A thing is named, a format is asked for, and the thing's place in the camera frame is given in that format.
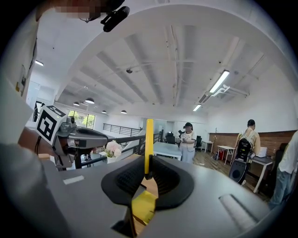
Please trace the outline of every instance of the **desk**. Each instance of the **desk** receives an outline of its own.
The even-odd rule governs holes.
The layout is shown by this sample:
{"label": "desk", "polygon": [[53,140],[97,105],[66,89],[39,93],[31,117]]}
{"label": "desk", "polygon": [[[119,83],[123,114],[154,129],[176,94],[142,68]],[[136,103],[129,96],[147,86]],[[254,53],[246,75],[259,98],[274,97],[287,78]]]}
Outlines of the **desk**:
{"label": "desk", "polygon": [[155,142],[153,144],[153,154],[171,156],[171,157],[177,158],[178,160],[181,160],[181,156],[182,156],[182,153],[179,150],[179,147],[177,145],[166,144],[162,142]]}
{"label": "desk", "polygon": [[264,173],[266,171],[267,166],[268,165],[271,165],[273,163],[273,161],[272,161],[272,159],[267,158],[267,157],[260,158],[258,156],[255,156],[253,158],[252,162],[258,163],[258,164],[260,164],[260,165],[263,166],[263,169],[262,169],[262,172],[261,172],[261,176],[260,176],[259,181],[257,182],[257,185],[256,185],[256,187],[255,187],[255,189],[253,191],[254,193],[256,193],[257,190],[258,190],[258,188],[259,188],[259,186],[260,186],[260,184],[261,184],[261,182],[262,182],[262,179],[263,179],[263,176],[264,176]]}
{"label": "desk", "polygon": [[233,158],[233,155],[234,155],[234,151],[235,151],[235,148],[233,147],[229,147],[229,146],[225,146],[225,145],[218,145],[218,153],[217,153],[217,160],[218,160],[218,155],[219,155],[219,152],[220,151],[227,151],[227,156],[225,157],[225,162],[224,162],[224,165],[227,163],[227,158],[228,158],[228,155],[232,155],[232,158]]}
{"label": "desk", "polygon": [[212,149],[213,149],[213,142],[212,141],[205,141],[205,140],[202,140],[202,146],[201,146],[201,151],[202,151],[202,148],[203,148],[203,144],[205,143],[205,153],[206,153],[206,150],[208,148],[208,144],[211,144],[211,152],[212,152]]}

